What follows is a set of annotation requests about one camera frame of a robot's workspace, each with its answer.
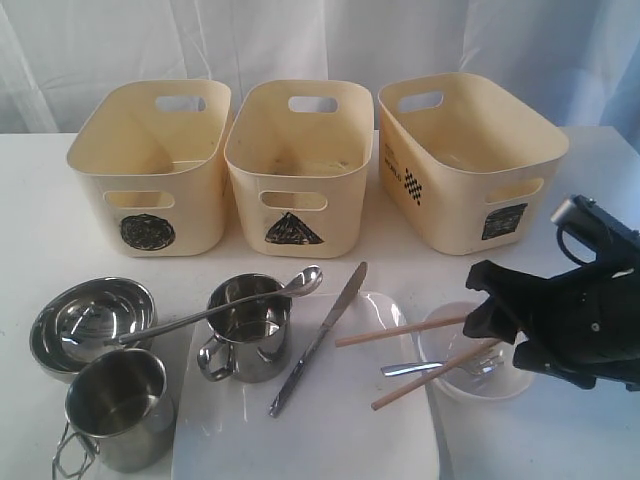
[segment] stainless steel cup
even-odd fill
[[[162,457],[173,442],[175,411],[165,368],[146,350],[116,350],[87,365],[69,387],[65,413],[54,479],[57,472],[81,478],[96,457],[113,470],[135,472]],[[80,468],[69,473],[60,455],[73,438],[85,456]]]
[[[282,287],[266,275],[239,275],[213,292],[207,308]],[[291,357],[290,312],[290,298],[270,297],[209,316],[213,335],[197,358],[204,377],[216,382],[232,376],[257,383],[278,375]],[[213,363],[219,366],[212,369]]]

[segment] knife handle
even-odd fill
[[[280,392],[278,392],[278,395],[273,400],[273,403],[269,408],[269,415],[271,415],[273,418],[277,418],[278,415],[280,415],[280,412],[286,405],[289,397],[293,393],[293,390],[296,388],[296,385],[300,381],[300,378],[305,371],[305,367],[311,361],[313,354],[316,352],[316,350],[320,346],[320,343],[329,332],[329,328],[330,327],[326,327],[325,325],[322,325],[322,327],[320,327],[316,338],[313,339],[311,345],[309,345],[309,347],[302,354],[300,360],[298,360],[298,363],[296,363],[296,366],[289,374],[287,381],[284,382],[284,385],[280,389]]]

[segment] white curtain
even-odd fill
[[[211,78],[487,76],[640,148],[638,0],[0,0],[0,132],[75,132],[112,89]]]

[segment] bin handle hole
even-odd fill
[[[289,98],[289,110],[297,113],[334,113],[338,101],[333,97],[294,96]]]
[[[156,98],[156,108],[161,112],[202,112],[207,102],[197,95],[163,95]]]
[[[316,192],[264,191],[260,201],[269,208],[283,210],[321,211],[329,204],[327,197]]]
[[[158,190],[105,192],[104,200],[116,208],[171,208],[176,203],[173,195]]]
[[[506,202],[514,198],[528,197],[538,193],[544,185],[543,178],[529,178],[491,190],[485,197],[487,204]]]
[[[439,91],[417,93],[402,97],[398,101],[398,111],[400,113],[416,112],[427,108],[436,108],[442,105],[444,94]]]

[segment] plastic storage bin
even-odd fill
[[[307,97],[333,99],[337,108],[296,110],[295,101]],[[225,149],[249,245],[293,257],[349,251],[360,231],[372,142],[373,100],[360,85],[279,80],[254,88]]]
[[[164,101],[197,108],[167,110]],[[220,240],[230,107],[231,91],[222,83],[167,80],[120,87],[96,109],[67,162],[116,250],[195,255]]]
[[[431,106],[401,108],[423,94]],[[391,84],[379,100],[382,183],[428,245],[464,255],[525,235],[569,147],[557,127],[467,73]]]

